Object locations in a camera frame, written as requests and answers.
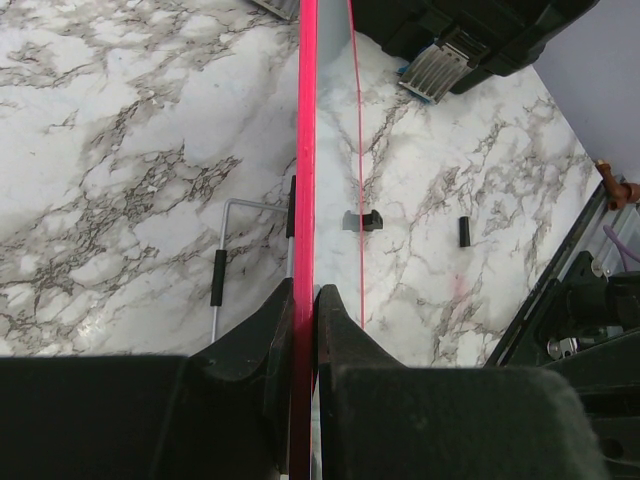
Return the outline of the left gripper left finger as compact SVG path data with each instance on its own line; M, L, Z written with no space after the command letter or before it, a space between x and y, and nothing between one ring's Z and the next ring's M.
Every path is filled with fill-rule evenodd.
M277 479L293 283L192 356L5 357L5 479Z

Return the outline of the black marker cap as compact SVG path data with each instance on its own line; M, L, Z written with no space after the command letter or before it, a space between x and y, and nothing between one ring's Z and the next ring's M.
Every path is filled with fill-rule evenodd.
M467 248L471 246L470 218L462 216L459 218L459 247Z

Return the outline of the pink-framed whiteboard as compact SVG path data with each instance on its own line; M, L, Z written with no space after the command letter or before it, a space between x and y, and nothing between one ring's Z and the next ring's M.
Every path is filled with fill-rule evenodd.
M363 317L362 106L352 4L300 4L289 476L313 467L316 299L335 285Z

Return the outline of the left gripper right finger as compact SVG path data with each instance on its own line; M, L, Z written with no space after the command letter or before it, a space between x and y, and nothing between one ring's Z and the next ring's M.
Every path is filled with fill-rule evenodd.
M316 301L326 479L605 479L577 393L541 368L416 368Z

